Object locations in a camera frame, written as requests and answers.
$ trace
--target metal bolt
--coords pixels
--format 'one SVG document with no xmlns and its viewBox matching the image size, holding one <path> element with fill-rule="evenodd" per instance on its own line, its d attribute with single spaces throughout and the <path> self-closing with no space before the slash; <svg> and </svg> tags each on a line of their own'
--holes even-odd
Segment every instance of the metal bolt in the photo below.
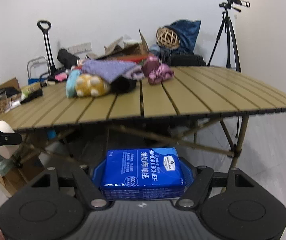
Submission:
<svg viewBox="0 0 286 240">
<path fill-rule="evenodd" d="M 97 199 L 93 199 L 91 201 L 91 205 L 93 207 L 104 207 L 107 205 L 107 202 L 105 199 L 102 199 L 102 198 L 97 198 Z"/>
<path fill-rule="evenodd" d="M 194 201 L 193 200 L 191 200 L 191 199 L 188 199 L 188 198 L 184 198 L 184 199 L 181 199 L 180 201 L 179 201 L 179 205 L 181 206 L 181 207 L 192 207 L 193 205 L 194 205 Z"/>
</svg>

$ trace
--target tiled floor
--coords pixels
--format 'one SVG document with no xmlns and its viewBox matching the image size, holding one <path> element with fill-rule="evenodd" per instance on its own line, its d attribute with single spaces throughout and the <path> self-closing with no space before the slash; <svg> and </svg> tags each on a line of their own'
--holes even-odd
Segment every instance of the tiled floor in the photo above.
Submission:
<svg viewBox="0 0 286 240">
<path fill-rule="evenodd" d="M 235 135 L 236 118 L 228 119 L 226 126 Z M 83 154 L 86 158 L 91 158 L 91 152 L 100 148 L 103 140 L 102 135 L 89 138 L 93 143 L 89 143 L 87 151 Z M 111 148 L 120 144 L 124 147 L 133 147 L 141 142 L 140 139 L 135 140 L 135 138 L 125 138 L 115 134 L 111 134 L 110 140 Z M 228 148 L 227 140 L 219 124 L 200 131 L 197 140 L 202 144 Z M 213 167 L 215 171 L 227 171 L 230 165 L 230 159 L 219 154 L 180 146 L 177 147 L 177 151 L 193 165 L 207 165 Z M 62 166 L 65 172 L 68 172 L 69 168 L 65 164 L 60 165 L 44 156 L 41 160 L 48 165 Z M 237 166 L 286 206 L 286 113 L 250 117 L 242 155 Z M 0 205 L 5 200 L 6 197 L 0 190 Z M 286 230 L 282 239 L 286 239 Z"/>
</svg>

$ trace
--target slatted table top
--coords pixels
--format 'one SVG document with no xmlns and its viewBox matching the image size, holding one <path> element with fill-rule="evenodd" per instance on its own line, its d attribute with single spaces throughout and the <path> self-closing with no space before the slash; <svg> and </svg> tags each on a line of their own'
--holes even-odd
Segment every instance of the slatted table top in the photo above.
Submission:
<svg viewBox="0 0 286 240">
<path fill-rule="evenodd" d="M 14 130 L 74 126 L 125 119 L 228 117 L 286 112 L 286 94 L 244 74 L 220 67 L 175 67 L 175 78 L 160 85 L 143 80 L 131 93 L 99 98 L 66 98 L 65 83 L 0 120 Z"/>
</svg>

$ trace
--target white wall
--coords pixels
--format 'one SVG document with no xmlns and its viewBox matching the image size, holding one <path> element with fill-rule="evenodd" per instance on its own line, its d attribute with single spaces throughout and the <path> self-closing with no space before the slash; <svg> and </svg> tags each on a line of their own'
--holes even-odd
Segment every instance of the white wall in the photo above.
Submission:
<svg viewBox="0 0 286 240">
<path fill-rule="evenodd" d="M 195 52 L 209 60 L 221 23 L 224 0 L 0 0 L 0 82 L 16 76 L 26 85 L 28 60 L 45 56 L 39 19 L 52 23 L 49 32 L 53 56 L 60 46 L 90 41 L 96 54 L 104 45 L 128 34 L 149 45 L 158 27 L 185 18 L 202 20 Z M 222 37 L 213 64 L 226 65 L 226 36 Z"/>
<path fill-rule="evenodd" d="M 237 14 L 242 72 L 286 92 L 286 0 L 249 0 Z"/>
</svg>

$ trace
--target wicker ball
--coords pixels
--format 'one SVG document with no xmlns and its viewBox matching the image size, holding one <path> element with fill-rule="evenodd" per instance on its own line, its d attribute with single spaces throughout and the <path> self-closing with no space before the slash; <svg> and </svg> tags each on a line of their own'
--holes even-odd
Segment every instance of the wicker ball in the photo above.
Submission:
<svg viewBox="0 0 286 240">
<path fill-rule="evenodd" d="M 178 35 L 169 28 L 159 28 L 156 32 L 157 44 L 169 49 L 177 49 L 180 45 Z"/>
</svg>

